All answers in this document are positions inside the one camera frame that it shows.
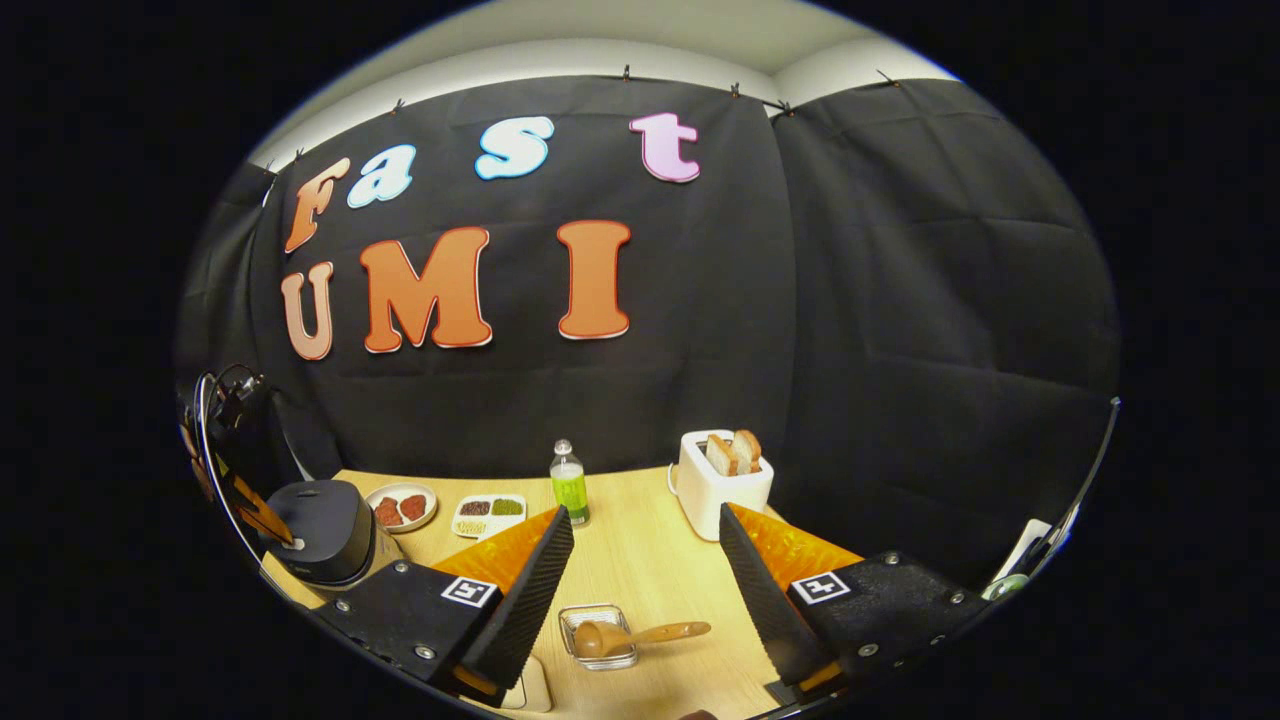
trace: white plate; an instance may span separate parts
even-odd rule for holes
[[[493,514],[493,501],[494,500],[515,500],[520,503],[518,515],[494,515]],[[489,512],[484,515],[463,515],[462,506],[468,502],[488,502]],[[525,521],[529,516],[529,503],[525,502],[525,496],[513,493],[497,493],[497,495],[468,495],[458,501],[457,507],[453,510],[453,521],[451,523],[451,529],[454,534],[462,536],[465,538],[485,539],[494,533],[500,533],[512,525],[518,525]],[[484,529],[463,529],[458,523],[481,523]]]
[[[440,503],[435,500],[435,493],[431,492],[431,488],[420,483],[392,483],[389,486],[383,486],[375,489],[374,492],[366,495],[365,502],[367,502],[369,506],[372,507],[374,510],[378,510],[378,503],[380,503],[384,497],[394,500],[398,505],[406,497],[415,495],[426,496],[426,507],[424,509],[425,511],[422,512],[422,516],[419,518],[417,520],[411,520],[408,523],[404,523],[403,525],[394,525],[392,528],[387,528],[387,530],[390,533],[407,533],[410,530],[416,530],[421,528],[428,521],[430,521],[431,518],[435,516],[435,510],[436,507],[439,507]]]

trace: meat slice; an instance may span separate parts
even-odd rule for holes
[[[388,528],[394,528],[396,525],[403,525],[404,519],[401,518],[399,511],[396,510],[396,501],[384,497],[378,507],[374,509],[374,515],[378,515],[378,521]]]
[[[426,496],[411,495],[401,501],[401,512],[412,523],[426,514]]]

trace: wooden table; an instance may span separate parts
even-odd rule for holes
[[[515,493],[529,515],[556,506],[550,478],[475,480],[378,475],[346,470],[338,479],[362,495],[394,482],[430,487],[439,510],[430,523],[394,536],[413,562],[430,565],[474,544],[449,529],[453,510],[468,495]],[[511,717],[611,717],[676,720],[707,710],[721,720],[750,717],[778,706],[764,689],[778,679],[737,592],[719,543],[699,538],[667,491],[667,468],[588,475],[591,519],[573,530],[573,553],[534,643],[554,703],[549,714],[500,710]],[[765,512],[778,518],[772,509]],[[266,570],[294,600],[319,607],[324,600],[268,555]],[[703,620],[699,638],[640,647],[636,665],[590,671],[564,650],[557,614],[562,607],[617,605],[632,630]]]

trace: ceiling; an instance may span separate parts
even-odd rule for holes
[[[413,33],[337,78],[280,123],[271,137],[378,81],[498,45],[631,40],[710,55],[773,76],[818,50],[876,35],[800,0],[493,0]]]

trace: toast slice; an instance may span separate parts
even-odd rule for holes
[[[733,450],[730,448],[724,438],[719,436],[709,436],[707,438],[707,460],[710,461],[712,468],[724,477],[733,477],[737,474],[737,456],[733,455]]]
[[[731,450],[733,451],[733,457],[737,459],[739,475],[760,471],[760,441],[755,439],[751,430],[737,430],[733,433]]]

